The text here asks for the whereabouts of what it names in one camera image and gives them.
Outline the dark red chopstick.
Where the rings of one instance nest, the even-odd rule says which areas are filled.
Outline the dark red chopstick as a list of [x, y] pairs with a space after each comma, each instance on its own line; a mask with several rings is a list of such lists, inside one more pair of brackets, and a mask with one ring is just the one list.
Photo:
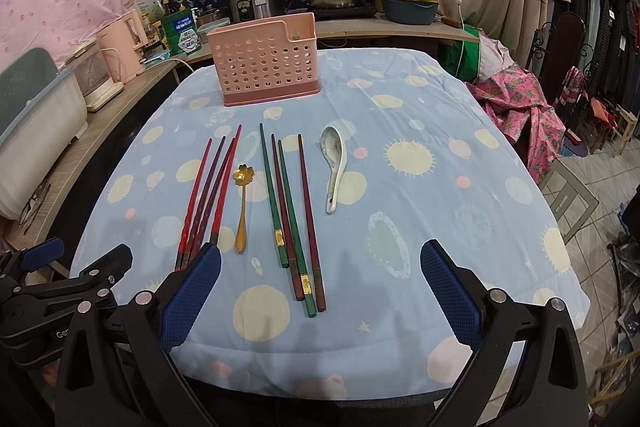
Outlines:
[[291, 272], [292, 285], [293, 285], [295, 298], [298, 301], [303, 301], [304, 300], [303, 286], [302, 286], [302, 282], [300, 281], [297, 260], [296, 260], [295, 251], [294, 251], [293, 239], [291, 234], [290, 222], [288, 222], [288, 207], [286, 207], [286, 202], [285, 202], [285, 194], [284, 194], [284, 187], [283, 187], [282, 176], [281, 176], [280, 161], [278, 159], [276, 138], [274, 137], [274, 135], [271, 135], [270, 139], [271, 139], [274, 171], [276, 172], [277, 191], [278, 191], [278, 199], [279, 199], [279, 205], [280, 205], [285, 251], [286, 251], [286, 257], [288, 257], [288, 269], [290, 269], [290, 272]]
[[306, 218], [306, 228], [310, 251], [311, 273], [314, 279], [314, 295], [319, 312], [326, 311], [326, 292], [324, 291], [316, 230], [314, 229], [314, 215], [312, 214], [311, 198], [308, 185], [307, 168], [304, 153], [303, 135], [297, 135], [300, 176], [302, 177], [303, 198]]

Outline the gold flower-shaped spoon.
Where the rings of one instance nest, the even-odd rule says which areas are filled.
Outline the gold flower-shaped spoon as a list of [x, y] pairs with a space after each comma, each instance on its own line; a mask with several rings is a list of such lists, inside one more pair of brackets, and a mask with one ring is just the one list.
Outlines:
[[239, 168], [234, 170], [233, 180], [240, 188], [241, 194], [240, 217], [234, 243], [234, 248], [239, 255], [244, 253], [246, 247], [246, 189], [253, 178], [254, 169], [246, 164], [239, 165]]

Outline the dark maroon chopstick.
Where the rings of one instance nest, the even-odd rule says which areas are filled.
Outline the dark maroon chopstick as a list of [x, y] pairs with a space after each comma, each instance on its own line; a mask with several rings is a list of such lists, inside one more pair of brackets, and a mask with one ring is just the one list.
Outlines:
[[208, 173], [204, 182], [204, 185], [201, 189], [201, 191], [198, 192], [198, 196], [196, 196], [195, 199], [195, 205], [193, 208], [193, 215], [192, 215], [192, 221], [191, 221], [191, 228], [190, 228], [190, 234], [189, 234], [189, 238], [188, 241], [186, 242], [186, 252], [183, 255], [182, 258], [182, 265], [181, 265], [181, 270], [184, 269], [186, 267], [186, 265], [189, 263], [189, 247], [190, 247], [190, 243], [191, 243], [191, 239], [192, 239], [192, 234], [194, 233], [194, 223], [195, 223], [195, 219], [196, 219], [196, 213], [198, 212], [198, 210], [201, 210], [203, 205], [205, 204], [205, 199], [206, 199], [206, 192], [208, 190], [207, 185], [211, 184], [213, 181], [213, 176], [218, 164], [218, 160], [220, 158], [220, 154], [222, 151], [222, 148], [224, 147], [224, 141], [226, 141], [226, 138], [222, 138], [218, 144], [217, 150], [216, 150], [216, 154], [214, 156], [214, 159], [212, 160], [212, 163], [209, 166], [208, 169]]
[[220, 185], [222, 175], [224, 174], [224, 168], [226, 168], [228, 164], [229, 157], [231, 155], [232, 146], [235, 144], [235, 139], [231, 140], [231, 143], [228, 147], [226, 155], [224, 155], [224, 159], [221, 161], [221, 165], [216, 172], [216, 176], [214, 182], [208, 184], [208, 190], [205, 194], [205, 204], [203, 205], [201, 210], [198, 210], [196, 213], [196, 219], [194, 223], [194, 233], [192, 234], [192, 239], [189, 247], [189, 255], [190, 257], [194, 257], [201, 248], [203, 244], [203, 239], [205, 235], [205, 231], [208, 225], [210, 214], [213, 210], [213, 205], [216, 199], [218, 187]]

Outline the white ceramic soup spoon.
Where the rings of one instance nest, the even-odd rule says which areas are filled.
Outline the white ceramic soup spoon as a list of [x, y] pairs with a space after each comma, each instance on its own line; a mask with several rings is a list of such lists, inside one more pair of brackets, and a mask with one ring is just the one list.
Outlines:
[[322, 156], [330, 168], [328, 191], [326, 192], [326, 213], [334, 213], [337, 207], [337, 194], [345, 171], [347, 157], [346, 146], [341, 133], [334, 126], [326, 126], [320, 136]]

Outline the bright red chopstick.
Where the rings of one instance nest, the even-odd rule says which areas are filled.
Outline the bright red chopstick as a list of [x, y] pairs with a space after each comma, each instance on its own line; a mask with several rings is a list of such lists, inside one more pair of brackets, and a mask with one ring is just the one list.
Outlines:
[[216, 210], [214, 214], [214, 221], [212, 225], [212, 229], [209, 234], [209, 242], [218, 245], [218, 237], [220, 233], [221, 227], [221, 219], [222, 214], [224, 213], [224, 202], [226, 201], [226, 194], [228, 191], [229, 179], [231, 176], [231, 168], [232, 162], [235, 155], [236, 147], [238, 146], [240, 135], [242, 131], [242, 126], [236, 128], [236, 132], [234, 138], [232, 139], [232, 143], [230, 145], [230, 150], [226, 159], [226, 163], [224, 164], [224, 171], [222, 172], [222, 178], [220, 182], [220, 191], [217, 198]]

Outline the grey metal stool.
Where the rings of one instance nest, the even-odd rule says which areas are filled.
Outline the grey metal stool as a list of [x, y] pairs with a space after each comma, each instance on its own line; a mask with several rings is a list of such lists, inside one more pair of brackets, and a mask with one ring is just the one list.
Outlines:
[[594, 195], [585, 184], [578, 179], [578, 176], [566, 167], [559, 158], [552, 162], [550, 170], [541, 178], [538, 187], [543, 190], [549, 185], [554, 177], [562, 180], [562, 186], [555, 198], [550, 202], [549, 207], [556, 222], [570, 210], [574, 202], [580, 199], [584, 204], [584, 210], [574, 221], [566, 232], [562, 232], [561, 236], [564, 243], [570, 243], [575, 234], [586, 224], [587, 220], [592, 216], [600, 204], [600, 200]]

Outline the light blue patterned tablecloth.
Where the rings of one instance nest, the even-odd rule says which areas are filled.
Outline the light blue patterned tablecloth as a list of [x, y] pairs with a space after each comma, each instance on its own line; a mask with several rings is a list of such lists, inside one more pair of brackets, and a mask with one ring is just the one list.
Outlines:
[[[239, 124], [235, 162], [254, 169], [246, 189], [246, 247], [234, 248], [240, 188], [221, 219], [220, 277], [188, 339], [180, 371], [228, 389], [317, 399], [386, 399], [450, 386], [470, 356], [424, 280], [420, 250], [437, 239], [487, 287], [520, 303], [553, 297], [582, 326], [590, 302], [535, 181], [465, 85], [428, 55], [341, 49], [318, 55], [319, 93], [266, 104], [191, 106], [147, 122], [96, 202], [72, 264], [88, 267], [125, 244], [132, 265], [120, 303], [172, 270], [186, 206], [203, 169]], [[282, 141], [311, 289], [297, 135], [303, 135], [326, 311], [308, 317], [274, 243], [259, 125]], [[326, 126], [346, 146], [334, 213], [326, 213]]]

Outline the white dish rack bin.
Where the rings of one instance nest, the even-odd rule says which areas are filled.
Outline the white dish rack bin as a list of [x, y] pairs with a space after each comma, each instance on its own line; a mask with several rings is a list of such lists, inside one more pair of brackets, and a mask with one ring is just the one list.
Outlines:
[[66, 146], [88, 128], [75, 73], [43, 48], [1, 73], [1, 216], [16, 220]]

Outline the pink pineapple print cloth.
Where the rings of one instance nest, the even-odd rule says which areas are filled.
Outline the pink pineapple print cloth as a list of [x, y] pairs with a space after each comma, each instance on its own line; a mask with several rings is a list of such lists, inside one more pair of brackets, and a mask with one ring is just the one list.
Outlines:
[[559, 155], [566, 128], [537, 77], [514, 64], [466, 87], [539, 183]]

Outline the green plastic bag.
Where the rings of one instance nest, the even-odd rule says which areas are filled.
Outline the green plastic bag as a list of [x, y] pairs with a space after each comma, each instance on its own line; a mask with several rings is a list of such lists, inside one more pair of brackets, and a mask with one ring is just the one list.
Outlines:
[[471, 82], [476, 79], [480, 68], [480, 31], [472, 25], [465, 25], [464, 31], [475, 41], [455, 41], [446, 46], [442, 67], [451, 76]]

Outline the blue tissue pack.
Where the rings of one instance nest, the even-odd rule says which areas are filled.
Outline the blue tissue pack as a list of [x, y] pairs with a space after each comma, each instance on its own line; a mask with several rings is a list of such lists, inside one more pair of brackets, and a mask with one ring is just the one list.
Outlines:
[[169, 50], [161, 50], [161, 51], [155, 52], [154, 54], [148, 57], [145, 57], [145, 59], [142, 61], [142, 65], [144, 67], [151, 67], [160, 62], [167, 61], [170, 58], [171, 58], [171, 53]]

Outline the dark wooden chair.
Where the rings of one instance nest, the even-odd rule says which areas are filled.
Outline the dark wooden chair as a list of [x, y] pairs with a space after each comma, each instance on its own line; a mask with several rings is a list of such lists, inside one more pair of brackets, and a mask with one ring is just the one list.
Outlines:
[[566, 74], [578, 62], [585, 43], [584, 21], [574, 12], [560, 15], [556, 23], [544, 23], [534, 32], [526, 68], [541, 61], [538, 80], [546, 101], [552, 105], [559, 98]]

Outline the pink perforated utensil holder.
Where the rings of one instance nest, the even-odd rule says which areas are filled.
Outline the pink perforated utensil holder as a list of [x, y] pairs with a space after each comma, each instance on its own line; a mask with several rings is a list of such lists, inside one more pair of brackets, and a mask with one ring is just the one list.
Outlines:
[[207, 34], [224, 105], [320, 92], [314, 14], [288, 14], [216, 28]]

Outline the green milk powder can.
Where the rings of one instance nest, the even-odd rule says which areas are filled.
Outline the green milk powder can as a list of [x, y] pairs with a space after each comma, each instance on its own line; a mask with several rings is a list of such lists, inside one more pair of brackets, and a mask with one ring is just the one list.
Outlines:
[[190, 10], [181, 10], [167, 15], [160, 23], [172, 55], [190, 55], [201, 49], [198, 28], [195, 26]]

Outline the pink electric kettle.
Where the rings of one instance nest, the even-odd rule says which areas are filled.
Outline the pink electric kettle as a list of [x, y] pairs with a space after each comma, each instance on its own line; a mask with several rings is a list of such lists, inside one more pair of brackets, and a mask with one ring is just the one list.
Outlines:
[[96, 32], [96, 44], [103, 53], [115, 81], [126, 83], [143, 70], [143, 48], [149, 43], [136, 9], [130, 10]]

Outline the clear food storage container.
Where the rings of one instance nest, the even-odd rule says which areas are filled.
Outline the clear food storage container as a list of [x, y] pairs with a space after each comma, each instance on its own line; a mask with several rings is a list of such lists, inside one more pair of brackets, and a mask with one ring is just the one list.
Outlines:
[[223, 17], [219, 20], [212, 20], [209, 23], [203, 24], [198, 28], [198, 38], [200, 38], [201, 42], [208, 41], [208, 34], [219, 28], [224, 28], [230, 25], [230, 18]]

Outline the stacked yellow blue bowls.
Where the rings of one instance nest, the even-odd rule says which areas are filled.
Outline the stacked yellow blue bowls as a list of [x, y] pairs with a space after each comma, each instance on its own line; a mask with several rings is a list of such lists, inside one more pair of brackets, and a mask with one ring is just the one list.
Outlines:
[[404, 25], [431, 25], [439, 0], [381, 0], [385, 17]]

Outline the small glass-lid pot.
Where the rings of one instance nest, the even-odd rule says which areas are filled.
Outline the small glass-lid pot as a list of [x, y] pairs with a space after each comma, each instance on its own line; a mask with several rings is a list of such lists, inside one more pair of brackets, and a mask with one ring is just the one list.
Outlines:
[[216, 8], [197, 8], [194, 9], [192, 13], [195, 25], [198, 27], [211, 23], [214, 20], [220, 20], [221, 18], [224, 18], [226, 16], [226, 13], [223, 9]]

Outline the black induction cooktop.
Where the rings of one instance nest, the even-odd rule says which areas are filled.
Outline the black induction cooktop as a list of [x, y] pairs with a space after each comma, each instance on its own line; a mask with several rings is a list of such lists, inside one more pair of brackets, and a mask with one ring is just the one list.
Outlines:
[[342, 8], [324, 8], [312, 6], [316, 20], [360, 20], [360, 18], [373, 18], [376, 11], [372, 6], [343, 6]]

